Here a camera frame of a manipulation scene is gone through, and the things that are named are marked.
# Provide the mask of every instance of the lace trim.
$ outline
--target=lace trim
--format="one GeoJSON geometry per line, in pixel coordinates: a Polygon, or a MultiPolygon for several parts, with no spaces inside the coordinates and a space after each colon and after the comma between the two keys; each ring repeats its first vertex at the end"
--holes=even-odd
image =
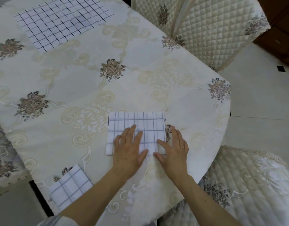
{"type": "Polygon", "coordinates": [[[227,145],[223,145],[220,147],[221,149],[225,149],[225,150],[234,150],[234,151],[241,151],[244,152],[247,155],[258,155],[261,157],[265,157],[267,159],[272,159],[275,160],[276,162],[282,164],[283,166],[287,167],[287,163],[284,162],[280,157],[269,153],[269,152],[260,152],[260,151],[253,151],[251,149],[243,149],[243,148],[237,148],[237,147],[232,147],[232,146],[227,146],[227,145]]]}

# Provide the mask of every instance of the grid pattern fabric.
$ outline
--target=grid pattern fabric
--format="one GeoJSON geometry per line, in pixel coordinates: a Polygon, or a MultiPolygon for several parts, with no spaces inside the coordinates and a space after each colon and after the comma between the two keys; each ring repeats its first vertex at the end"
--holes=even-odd
{"type": "Polygon", "coordinates": [[[93,184],[79,165],[75,165],[60,180],[49,187],[49,192],[54,203],[62,211],[92,186],[93,184]]]}
{"type": "Polygon", "coordinates": [[[99,0],[52,0],[14,16],[40,52],[94,28],[113,14],[99,0]]]}
{"type": "Polygon", "coordinates": [[[137,125],[135,135],[139,131],[143,131],[139,153],[148,149],[148,155],[152,155],[154,152],[165,155],[164,148],[157,144],[157,139],[166,141],[164,119],[165,114],[163,112],[110,113],[106,155],[113,155],[115,137],[121,135],[125,128],[134,124],[137,125]]]}

